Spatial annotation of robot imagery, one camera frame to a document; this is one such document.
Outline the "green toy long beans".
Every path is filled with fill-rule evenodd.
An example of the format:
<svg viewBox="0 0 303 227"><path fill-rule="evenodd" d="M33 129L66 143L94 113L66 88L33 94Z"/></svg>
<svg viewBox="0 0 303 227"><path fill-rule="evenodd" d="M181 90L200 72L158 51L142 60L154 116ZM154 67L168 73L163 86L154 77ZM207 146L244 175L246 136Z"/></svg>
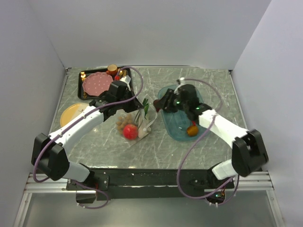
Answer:
<svg viewBox="0 0 303 227"><path fill-rule="evenodd" d="M149 99L144 98L143 100L143 109L139 110L134 118L135 123L142 123L146 119L146 115L149 109Z"/></svg>

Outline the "dark brown toy chestnut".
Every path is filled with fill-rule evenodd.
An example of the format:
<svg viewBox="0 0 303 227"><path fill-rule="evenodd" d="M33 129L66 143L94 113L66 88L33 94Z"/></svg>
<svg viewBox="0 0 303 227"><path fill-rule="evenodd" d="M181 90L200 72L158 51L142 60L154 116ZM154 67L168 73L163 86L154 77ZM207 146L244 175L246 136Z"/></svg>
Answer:
<svg viewBox="0 0 303 227"><path fill-rule="evenodd" d="M157 113L162 109L159 99L156 99L156 100L153 101L153 106L154 106Z"/></svg>

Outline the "orange toy tangerine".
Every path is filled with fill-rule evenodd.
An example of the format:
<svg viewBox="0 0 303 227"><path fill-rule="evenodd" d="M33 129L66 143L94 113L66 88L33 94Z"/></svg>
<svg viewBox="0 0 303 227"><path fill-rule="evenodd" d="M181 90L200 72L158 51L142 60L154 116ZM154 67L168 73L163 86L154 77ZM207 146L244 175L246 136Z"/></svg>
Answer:
<svg viewBox="0 0 303 227"><path fill-rule="evenodd" d="M199 133L199 128L196 125L191 125L187 128L187 135L189 137L194 137Z"/></svg>

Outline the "clear polka dot zip bag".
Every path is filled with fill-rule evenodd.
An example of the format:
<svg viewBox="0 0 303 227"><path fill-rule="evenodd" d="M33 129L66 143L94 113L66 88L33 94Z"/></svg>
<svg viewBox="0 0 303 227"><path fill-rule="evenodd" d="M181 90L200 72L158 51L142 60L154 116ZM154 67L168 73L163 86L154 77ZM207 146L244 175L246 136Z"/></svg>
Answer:
<svg viewBox="0 0 303 227"><path fill-rule="evenodd" d="M141 103L143 103L144 98L149 99L149 101L148 101L148 102L149 102L148 113L147 113L147 115L146 115L146 119L143 120L143 121L149 121L149 124L148 124L149 128L148 128L148 134L147 134L147 135L149 135L149 134L151 133L151 131L152 131L152 125L153 125L154 122L156 121L156 119L157 119L157 117L158 117L158 114L157 114L155 108L152 106L152 98L151 98L149 95L145 95L143 98L140 98L140 99L139 99L139 100L141 101ZM137 112L138 112L138 110L133 111L133 112L131 112L130 114L133 116L133 125L137 126L137 128L138 128L140 123L135 123L135 122L134 122L134 118L135 118ZM125 114L128 114L128 113L121 112L121 113L118 115L118 117L121 116L121 115L125 115ZM124 139L126 142L128 142L130 145L133 145L133 144L139 142L140 140L142 140L142 139L140 139L140 138L138 138L138 137L137 137L135 140L128 140L128 139L126 139L126 138L123 136L123 134L120 134L119 132L118 132L118 135L120 135L120 137L123 138L123 139Z"/></svg>

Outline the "red toy apple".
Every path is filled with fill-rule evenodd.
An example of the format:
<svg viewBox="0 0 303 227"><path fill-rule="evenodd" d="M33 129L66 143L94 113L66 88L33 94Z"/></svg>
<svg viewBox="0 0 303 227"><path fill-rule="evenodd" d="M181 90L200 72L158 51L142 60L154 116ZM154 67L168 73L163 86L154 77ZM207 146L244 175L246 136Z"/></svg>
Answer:
<svg viewBox="0 0 303 227"><path fill-rule="evenodd" d="M123 129L123 136L128 140L135 140L138 137L138 128L133 124L128 124Z"/></svg>

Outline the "white toy daikon radish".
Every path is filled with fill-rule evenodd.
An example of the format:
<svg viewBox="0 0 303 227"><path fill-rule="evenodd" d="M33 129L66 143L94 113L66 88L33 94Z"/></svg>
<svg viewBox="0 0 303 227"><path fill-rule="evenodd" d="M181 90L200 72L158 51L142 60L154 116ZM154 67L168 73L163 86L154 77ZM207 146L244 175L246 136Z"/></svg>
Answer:
<svg viewBox="0 0 303 227"><path fill-rule="evenodd" d="M142 121L138 127L138 138L142 139L148 134L149 121Z"/></svg>

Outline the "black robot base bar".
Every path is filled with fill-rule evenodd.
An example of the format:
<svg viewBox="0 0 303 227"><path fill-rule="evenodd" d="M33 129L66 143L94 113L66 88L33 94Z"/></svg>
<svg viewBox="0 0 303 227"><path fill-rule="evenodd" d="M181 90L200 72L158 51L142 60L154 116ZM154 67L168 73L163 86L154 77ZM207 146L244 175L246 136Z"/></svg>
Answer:
<svg viewBox="0 0 303 227"><path fill-rule="evenodd" d="M202 196L205 190L214 190L219 186L234 188L234 182L228 179L217 180L206 169L182 169L177 178L176 169L119 169L93 168L94 176L85 186L99 189L92 194L76 194L79 203L104 201L105 192L110 199L147 199L182 197L178 186L193 197Z"/></svg>

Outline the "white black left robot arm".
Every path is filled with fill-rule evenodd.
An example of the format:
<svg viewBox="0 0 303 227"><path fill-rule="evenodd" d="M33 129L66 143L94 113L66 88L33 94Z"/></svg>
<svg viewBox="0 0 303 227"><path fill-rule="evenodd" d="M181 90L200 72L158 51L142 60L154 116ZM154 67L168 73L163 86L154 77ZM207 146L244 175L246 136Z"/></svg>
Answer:
<svg viewBox="0 0 303 227"><path fill-rule="evenodd" d="M94 184L92 171L83 164L69 161L67 152L85 134L104 123L118 110L130 113L142 108L143 105L129 90L127 83L112 82L107 91L93 99L80 115L64 127L49 135L40 133L36 136L31 159L33 173L40 170L54 181L71 179L77 181L82 189L90 189Z"/></svg>

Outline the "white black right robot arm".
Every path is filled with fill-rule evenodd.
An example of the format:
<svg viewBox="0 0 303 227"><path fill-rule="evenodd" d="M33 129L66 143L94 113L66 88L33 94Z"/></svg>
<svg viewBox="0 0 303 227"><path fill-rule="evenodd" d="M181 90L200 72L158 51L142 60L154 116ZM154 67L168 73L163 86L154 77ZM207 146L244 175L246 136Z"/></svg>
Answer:
<svg viewBox="0 0 303 227"><path fill-rule="evenodd" d="M153 102L156 110L167 113L183 111L187 118L208 128L225 141L232 149L232 157L210 169L207 183L218 188L224 179L240 175L246 177L259 170L269 161L266 147L258 130L247 130L220 116L209 105L200 102L195 86L185 84L177 89L168 89L161 99Z"/></svg>

